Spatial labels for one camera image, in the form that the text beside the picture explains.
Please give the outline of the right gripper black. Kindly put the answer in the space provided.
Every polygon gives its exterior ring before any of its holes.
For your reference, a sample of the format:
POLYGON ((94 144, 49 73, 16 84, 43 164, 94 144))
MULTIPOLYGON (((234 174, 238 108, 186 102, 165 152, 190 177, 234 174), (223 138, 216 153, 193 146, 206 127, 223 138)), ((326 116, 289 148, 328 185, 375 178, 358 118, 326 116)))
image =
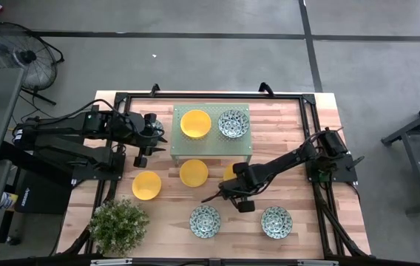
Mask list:
POLYGON ((243 178, 240 178, 239 175, 233 180, 223 180, 219 184, 219 189, 220 190, 215 195, 202 199, 201 203, 222 198, 223 200, 229 200, 240 213, 255 211, 254 201, 248 200, 248 197, 251 196, 251 189, 247 186, 246 181, 243 178))

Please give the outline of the black floor fan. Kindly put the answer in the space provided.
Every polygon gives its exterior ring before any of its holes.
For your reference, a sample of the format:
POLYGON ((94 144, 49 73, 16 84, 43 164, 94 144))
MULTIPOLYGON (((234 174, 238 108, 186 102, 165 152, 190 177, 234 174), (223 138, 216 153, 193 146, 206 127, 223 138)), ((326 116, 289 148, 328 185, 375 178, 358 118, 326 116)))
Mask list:
POLYGON ((37 33, 20 24, 0 22, 0 69, 22 69, 21 90, 32 98, 56 105, 40 92, 53 85, 63 62, 63 52, 37 33))

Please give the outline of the yellow plastic mini bowl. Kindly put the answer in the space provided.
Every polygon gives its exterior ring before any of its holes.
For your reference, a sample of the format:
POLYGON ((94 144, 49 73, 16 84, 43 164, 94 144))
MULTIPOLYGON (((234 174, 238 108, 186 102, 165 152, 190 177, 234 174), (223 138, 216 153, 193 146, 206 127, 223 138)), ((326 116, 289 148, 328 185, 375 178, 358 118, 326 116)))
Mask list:
POLYGON ((203 185, 207 181, 208 175, 208 167, 202 160, 187 160, 180 167, 180 180, 191 188, 203 185))
POLYGON ((153 171, 139 173, 132 182, 132 192, 140 200, 152 200, 161 190, 161 179, 153 171))
POLYGON ((234 166, 233 163, 226 166, 225 171, 223 173, 224 181, 233 180, 237 177, 237 175, 233 171, 233 166, 234 166))
POLYGON ((190 110, 182 116, 180 129, 190 138, 197 139, 205 137, 211 129, 211 118, 203 110, 190 110))

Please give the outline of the teal bowl patterned inside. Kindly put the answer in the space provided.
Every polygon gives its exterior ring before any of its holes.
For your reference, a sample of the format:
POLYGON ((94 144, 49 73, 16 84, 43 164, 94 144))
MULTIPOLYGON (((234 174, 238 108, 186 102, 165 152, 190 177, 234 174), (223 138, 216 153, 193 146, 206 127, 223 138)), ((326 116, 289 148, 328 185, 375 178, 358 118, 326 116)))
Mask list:
POLYGON ((158 137, 162 137, 165 134, 165 130, 163 128, 163 124, 159 120, 155 120, 151 122, 152 129, 154 133, 157 134, 158 137))
POLYGON ((266 208, 261 216, 262 231, 272 239, 286 238, 293 228, 289 212, 279 206, 266 208))
POLYGON ((219 116, 218 129, 226 137, 242 137, 250 129, 250 120, 242 111, 231 109, 219 116))
POLYGON ((216 208, 210 205, 196 207, 189 218, 190 230, 201 239, 214 237, 219 232, 220 226, 220 214, 216 208))

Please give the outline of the black power station box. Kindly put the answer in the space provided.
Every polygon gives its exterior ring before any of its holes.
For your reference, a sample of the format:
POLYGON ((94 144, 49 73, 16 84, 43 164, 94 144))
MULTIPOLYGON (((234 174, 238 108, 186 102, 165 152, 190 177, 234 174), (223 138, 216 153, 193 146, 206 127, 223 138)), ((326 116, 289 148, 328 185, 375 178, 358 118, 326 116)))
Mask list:
POLYGON ((67 188, 34 172, 23 171, 24 176, 17 192, 14 210, 24 214, 64 214, 72 190, 79 184, 67 188))

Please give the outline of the black diagonal bar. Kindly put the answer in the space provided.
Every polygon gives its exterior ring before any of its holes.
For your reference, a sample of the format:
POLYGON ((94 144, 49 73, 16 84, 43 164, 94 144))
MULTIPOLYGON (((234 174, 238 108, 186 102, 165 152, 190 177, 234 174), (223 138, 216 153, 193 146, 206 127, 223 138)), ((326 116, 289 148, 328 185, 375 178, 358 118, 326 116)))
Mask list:
POLYGON ((72 174, 69 170, 64 170, 47 160, 35 157, 6 141, 0 145, 0 160, 9 160, 19 168, 32 171, 65 188, 72 186, 72 174))

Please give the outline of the black aluminium table frame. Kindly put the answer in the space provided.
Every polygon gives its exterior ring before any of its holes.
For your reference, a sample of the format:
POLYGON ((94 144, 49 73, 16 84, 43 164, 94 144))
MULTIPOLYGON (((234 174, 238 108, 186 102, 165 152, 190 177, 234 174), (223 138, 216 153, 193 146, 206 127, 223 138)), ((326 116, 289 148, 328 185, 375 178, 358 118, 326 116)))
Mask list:
MULTIPOLYGON (((331 93, 285 93, 273 98, 260 92, 231 94, 216 92, 159 92, 154 98, 130 92, 127 104, 131 110, 156 112, 166 128, 172 124, 172 107, 177 103, 247 103, 251 119, 252 161, 264 163, 296 147, 316 129, 340 130, 342 123, 336 99, 331 93)), ((355 191, 344 183, 335 183, 322 191, 324 199, 335 207, 339 223, 358 247, 353 255, 340 245, 339 234, 320 211, 315 200, 317 186, 308 180, 306 167, 297 166, 279 174, 270 186, 254 198, 256 209, 240 213, 230 202, 213 199, 217 184, 230 159, 210 159, 209 179, 198 188, 185 186, 165 143, 159 154, 148 161, 148 169, 162 181, 158 196, 141 203, 150 223, 142 244, 125 258, 127 266, 199 264, 206 266, 297 265, 298 260, 341 262, 347 259, 358 265, 370 255, 370 247, 355 191), (189 227, 192 211, 200 205, 217 209, 221 218, 219 232, 201 239, 189 227), (261 227, 266 208, 279 206, 292 217, 293 228, 284 239, 272 239, 261 227)), ((80 249, 79 265, 90 265, 96 259, 125 259, 113 255, 88 253, 80 249)))

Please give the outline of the green perforated metal shelf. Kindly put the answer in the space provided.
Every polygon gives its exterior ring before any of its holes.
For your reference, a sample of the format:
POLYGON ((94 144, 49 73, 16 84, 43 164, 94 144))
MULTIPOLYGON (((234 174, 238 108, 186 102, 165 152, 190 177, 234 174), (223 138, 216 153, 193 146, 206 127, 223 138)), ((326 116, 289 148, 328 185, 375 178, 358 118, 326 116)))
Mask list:
POLYGON ((225 111, 236 109, 245 113, 249 120, 249 105, 247 103, 200 103, 177 104, 173 107, 170 155, 175 163, 182 157, 242 157, 249 161, 253 154, 251 143, 251 127, 242 137, 229 138, 218 129, 218 118, 225 111), (211 129, 202 138, 187 137, 180 129, 182 116, 193 109, 206 112, 211 118, 211 129))

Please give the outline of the green artificial potted plant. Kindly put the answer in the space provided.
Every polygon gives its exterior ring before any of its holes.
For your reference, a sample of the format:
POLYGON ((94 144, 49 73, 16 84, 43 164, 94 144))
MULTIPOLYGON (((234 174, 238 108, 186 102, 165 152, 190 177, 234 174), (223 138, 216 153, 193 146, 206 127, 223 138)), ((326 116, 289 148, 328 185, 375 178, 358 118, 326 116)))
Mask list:
POLYGON ((114 199, 95 210, 88 229, 97 251, 126 256, 141 245, 149 223, 140 205, 130 199, 114 199))

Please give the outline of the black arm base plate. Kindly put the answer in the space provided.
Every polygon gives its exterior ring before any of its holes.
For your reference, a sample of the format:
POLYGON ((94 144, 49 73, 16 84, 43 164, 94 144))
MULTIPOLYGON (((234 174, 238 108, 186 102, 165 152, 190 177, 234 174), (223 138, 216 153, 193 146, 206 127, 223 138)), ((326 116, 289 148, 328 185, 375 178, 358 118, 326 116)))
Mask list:
POLYGON ((73 180, 119 181, 123 177, 126 155, 123 152, 112 153, 109 163, 81 163, 74 166, 73 180))
POLYGON ((356 159, 350 154, 337 158, 319 157, 305 164, 308 170, 308 179, 313 183, 353 183, 357 175, 355 166, 365 157, 356 159))

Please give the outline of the small yellow labelled can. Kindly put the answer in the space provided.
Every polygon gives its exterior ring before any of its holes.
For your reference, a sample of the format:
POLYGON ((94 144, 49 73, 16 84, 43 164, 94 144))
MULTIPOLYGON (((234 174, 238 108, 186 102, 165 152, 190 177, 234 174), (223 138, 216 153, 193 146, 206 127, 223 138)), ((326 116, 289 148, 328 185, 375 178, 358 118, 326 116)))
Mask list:
POLYGON ((3 192, 0 200, 0 210, 14 211, 15 204, 18 200, 17 194, 3 192))

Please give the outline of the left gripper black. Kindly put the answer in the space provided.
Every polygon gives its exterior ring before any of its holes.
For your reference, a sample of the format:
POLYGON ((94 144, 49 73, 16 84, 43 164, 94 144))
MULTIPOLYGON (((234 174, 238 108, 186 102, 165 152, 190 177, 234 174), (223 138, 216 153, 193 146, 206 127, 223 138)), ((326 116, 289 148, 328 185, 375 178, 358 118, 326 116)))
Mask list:
POLYGON ((158 142, 168 143, 168 141, 162 136, 158 137, 152 129, 151 122, 157 120, 157 115, 155 113, 145 114, 144 116, 140 116, 140 119, 143 121, 143 128, 136 129, 133 134, 134 141, 132 145, 139 148, 133 166, 145 168, 147 165, 147 157, 155 152, 165 151, 165 149, 157 147, 158 142))

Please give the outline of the silver metal bracket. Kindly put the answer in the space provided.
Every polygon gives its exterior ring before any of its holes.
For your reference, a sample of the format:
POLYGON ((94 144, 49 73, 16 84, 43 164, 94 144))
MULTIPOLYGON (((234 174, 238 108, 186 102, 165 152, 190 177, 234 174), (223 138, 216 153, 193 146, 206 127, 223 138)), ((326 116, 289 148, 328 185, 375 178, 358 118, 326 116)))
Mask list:
POLYGON ((89 266, 127 266, 132 265, 133 260, 125 259, 96 259, 90 262, 89 266))
POLYGON ((337 261, 330 260, 298 260, 297 266, 339 266, 337 261))

